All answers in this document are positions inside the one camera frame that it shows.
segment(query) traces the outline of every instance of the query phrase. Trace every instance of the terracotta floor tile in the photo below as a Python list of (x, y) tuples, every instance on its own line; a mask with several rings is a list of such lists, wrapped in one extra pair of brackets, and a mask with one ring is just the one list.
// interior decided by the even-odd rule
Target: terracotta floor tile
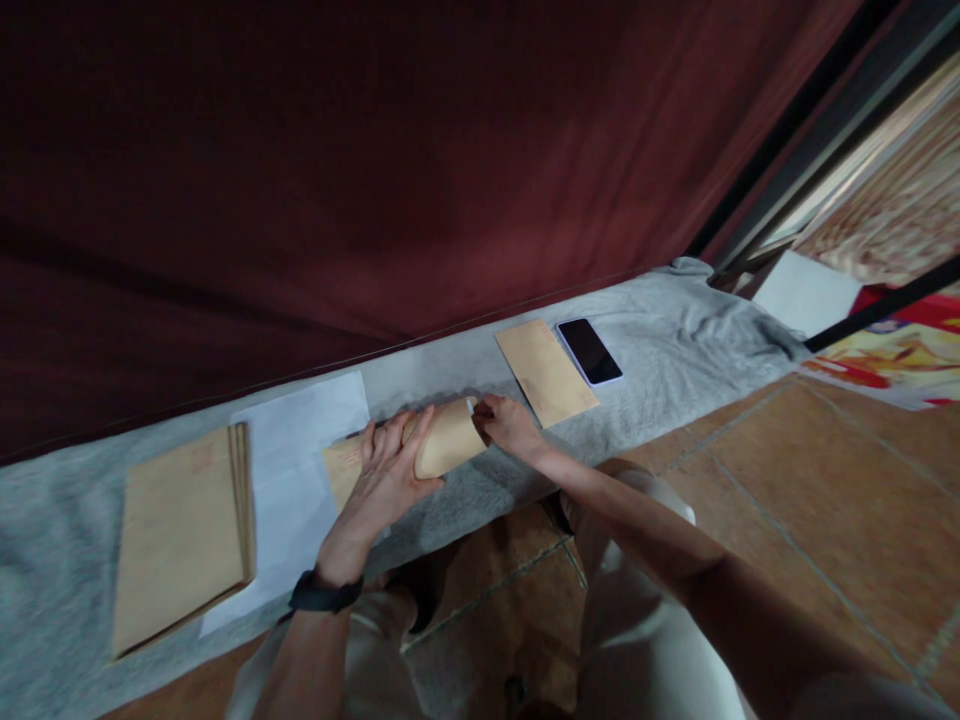
[(263, 642), (263, 636), (201, 665), (169, 685), (134, 700), (101, 720), (222, 718), (233, 694), (233, 681)]
[(911, 412), (811, 378), (802, 382), (960, 493), (960, 403)]
[(930, 676), (930, 684), (954, 712), (960, 713), (960, 635), (954, 636), (940, 657), (940, 663)]
[(640, 445), (620, 455), (624, 460), (643, 465), (654, 475), (667, 469), (667, 465), (690, 450), (697, 441), (683, 428), (678, 428), (645, 445)]
[(433, 624), (473, 602), (560, 540), (537, 503), (497, 518), (472, 533), (447, 570), (443, 602)]
[(762, 572), (819, 623), (897, 677), (907, 672), (703, 451), (663, 476), (697, 515), (697, 526)]
[(572, 709), (585, 591), (562, 550), (406, 653), (424, 712), (504, 718), (503, 686)]
[(799, 383), (710, 449), (916, 663), (960, 597), (960, 503)]
[(771, 383), (766, 387), (760, 388), (752, 395), (745, 397), (743, 400), (738, 400), (735, 403), (731, 403), (730, 405), (726, 405), (718, 410), (714, 410), (709, 415), (693, 421), (687, 425), (687, 427), (690, 429), (690, 432), (696, 436), (697, 440), (703, 440), (705, 437), (712, 435), (727, 423), (736, 420), (740, 416), (740, 413), (742, 413), (744, 410), (749, 410), (752, 408), (774, 390), (777, 390), (785, 384), (793, 382), (794, 376), (787, 375), (787, 377), (782, 378), (775, 383)]

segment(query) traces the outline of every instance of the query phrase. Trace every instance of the white paper sheet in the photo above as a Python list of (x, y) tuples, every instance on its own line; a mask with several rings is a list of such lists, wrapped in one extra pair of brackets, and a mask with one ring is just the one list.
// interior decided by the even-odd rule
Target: white paper sheet
[(257, 576), (203, 616), (200, 636), (290, 592), (337, 517), (323, 448), (370, 420), (359, 372), (234, 413), (249, 423)]

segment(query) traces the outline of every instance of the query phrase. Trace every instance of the tiled floor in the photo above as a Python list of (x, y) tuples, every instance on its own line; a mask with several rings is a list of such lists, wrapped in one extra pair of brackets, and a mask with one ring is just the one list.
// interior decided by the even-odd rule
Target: tiled floor
[[(960, 406), (910, 413), (790, 377), (627, 457), (700, 527), (895, 676), (960, 710)], [(504, 681), (575, 701), (586, 594), (539, 506), (471, 536), (404, 653), (435, 717), (505, 717)], [(238, 648), (108, 717), (216, 717)]]

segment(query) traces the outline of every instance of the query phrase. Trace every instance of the gray towel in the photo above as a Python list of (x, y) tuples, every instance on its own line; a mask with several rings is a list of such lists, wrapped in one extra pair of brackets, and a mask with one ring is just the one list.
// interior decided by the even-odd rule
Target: gray towel
[[(709, 288), (710, 274), (709, 266), (682, 258), (615, 287), (350, 370), (363, 372), (377, 420), (467, 394), (523, 399), (493, 333), (538, 317), (551, 327), (589, 318), (625, 377), (596, 388), (599, 408), (546, 435), (595, 464), (744, 397), (807, 356), (755, 305)], [(110, 663), (127, 469), (226, 425), (241, 408), (318, 379), (0, 470), (0, 716), (97, 717), (256, 637), (283, 614), (280, 599), (202, 640), (193, 623)], [(390, 529), (367, 574), (442, 547), (552, 489), (492, 448), (450, 473), (441, 492)]]

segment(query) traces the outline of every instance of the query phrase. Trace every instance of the watch strap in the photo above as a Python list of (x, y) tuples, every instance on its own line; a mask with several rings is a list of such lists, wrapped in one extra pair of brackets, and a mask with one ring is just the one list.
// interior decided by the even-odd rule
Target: watch strap
[(290, 598), (290, 607), (308, 612), (337, 613), (353, 605), (363, 590), (363, 576), (352, 585), (340, 588), (320, 588), (314, 583), (313, 570), (307, 570), (300, 576)]

